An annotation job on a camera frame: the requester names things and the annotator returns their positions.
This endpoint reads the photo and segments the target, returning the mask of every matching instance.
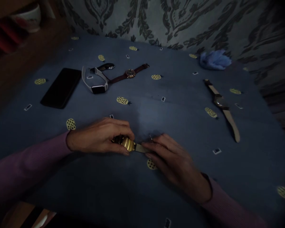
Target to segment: smartphone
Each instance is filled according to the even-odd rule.
[[[80,70],[63,68],[40,103],[44,106],[63,109],[81,77]]]

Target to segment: patterned wallpaper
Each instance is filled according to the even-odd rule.
[[[285,90],[285,9],[275,0],[56,0],[72,30],[175,50],[225,49],[263,95]]]

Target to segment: white cup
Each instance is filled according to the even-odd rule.
[[[10,18],[29,33],[37,32],[40,29],[39,24],[41,21],[39,4],[34,5],[30,11],[11,15]]]

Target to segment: metal pin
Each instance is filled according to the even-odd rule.
[[[150,136],[150,139],[153,141],[153,139],[152,139],[152,137],[151,137],[150,133],[149,133],[149,136]]]

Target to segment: person's right hand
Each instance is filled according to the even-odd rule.
[[[142,146],[156,152],[146,156],[163,172],[173,184],[180,187],[197,203],[205,203],[212,197],[210,183],[194,166],[193,160],[173,138],[162,134],[153,139],[154,143]]]
[[[129,156],[124,146],[111,142],[119,135],[128,136],[131,140],[135,139],[128,121],[106,117],[84,129],[70,131],[66,137],[66,144],[71,151],[115,152]]]

